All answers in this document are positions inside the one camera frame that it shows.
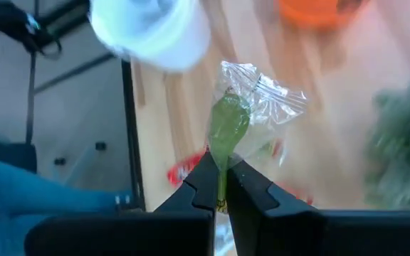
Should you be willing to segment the artificial succulent in patterned pot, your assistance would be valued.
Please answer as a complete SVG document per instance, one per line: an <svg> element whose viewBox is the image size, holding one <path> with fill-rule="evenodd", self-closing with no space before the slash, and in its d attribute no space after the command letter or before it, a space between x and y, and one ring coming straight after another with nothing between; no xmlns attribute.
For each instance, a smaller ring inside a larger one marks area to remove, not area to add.
<svg viewBox="0 0 410 256"><path fill-rule="evenodd" d="M369 203L410 210L410 83L379 91L373 99L377 119L367 145L373 167L365 175Z"/></svg>

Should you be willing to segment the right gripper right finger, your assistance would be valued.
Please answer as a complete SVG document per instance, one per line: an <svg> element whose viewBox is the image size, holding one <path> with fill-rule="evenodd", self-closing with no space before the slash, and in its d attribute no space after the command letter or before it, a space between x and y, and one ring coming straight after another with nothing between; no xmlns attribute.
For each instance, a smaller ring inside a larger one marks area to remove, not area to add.
<svg viewBox="0 0 410 256"><path fill-rule="evenodd" d="M226 196L238 256L410 256L410 211L319 210L244 161Z"/></svg>

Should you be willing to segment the person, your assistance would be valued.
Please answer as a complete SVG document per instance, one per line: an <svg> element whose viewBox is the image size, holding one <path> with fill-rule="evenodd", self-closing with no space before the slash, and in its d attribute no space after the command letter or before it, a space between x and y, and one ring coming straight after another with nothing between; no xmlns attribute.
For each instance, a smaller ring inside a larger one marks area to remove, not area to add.
<svg viewBox="0 0 410 256"><path fill-rule="evenodd" d="M71 188L0 162L0 256L25 256L29 230L55 215L114 213L131 201L128 191Z"/></svg>

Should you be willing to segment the white plastic bucket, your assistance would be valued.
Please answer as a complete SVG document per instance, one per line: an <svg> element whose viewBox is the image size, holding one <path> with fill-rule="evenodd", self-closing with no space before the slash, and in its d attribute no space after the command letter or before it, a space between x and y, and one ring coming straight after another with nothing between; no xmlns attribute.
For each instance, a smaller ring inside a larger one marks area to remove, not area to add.
<svg viewBox="0 0 410 256"><path fill-rule="evenodd" d="M211 42L200 0L89 0L98 40L123 60L136 58L171 72L194 67Z"/></svg>

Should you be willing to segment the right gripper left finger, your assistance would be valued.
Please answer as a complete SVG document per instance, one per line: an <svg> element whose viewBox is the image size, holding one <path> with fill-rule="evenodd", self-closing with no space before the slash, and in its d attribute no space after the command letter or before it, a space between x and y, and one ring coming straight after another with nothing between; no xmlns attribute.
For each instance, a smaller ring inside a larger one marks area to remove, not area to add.
<svg viewBox="0 0 410 256"><path fill-rule="evenodd" d="M218 174L205 153L153 212L47 218L28 232L26 256L214 256Z"/></svg>

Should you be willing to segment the green candy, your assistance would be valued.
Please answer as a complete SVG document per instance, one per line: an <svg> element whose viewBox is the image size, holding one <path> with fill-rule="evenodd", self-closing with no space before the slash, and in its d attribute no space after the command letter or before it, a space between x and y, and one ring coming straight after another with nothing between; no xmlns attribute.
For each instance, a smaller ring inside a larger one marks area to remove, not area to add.
<svg viewBox="0 0 410 256"><path fill-rule="evenodd" d="M207 149L219 169L216 209L227 213L227 172L243 160L281 165L289 122L307 109L299 90L250 63L221 62L209 115Z"/></svg>

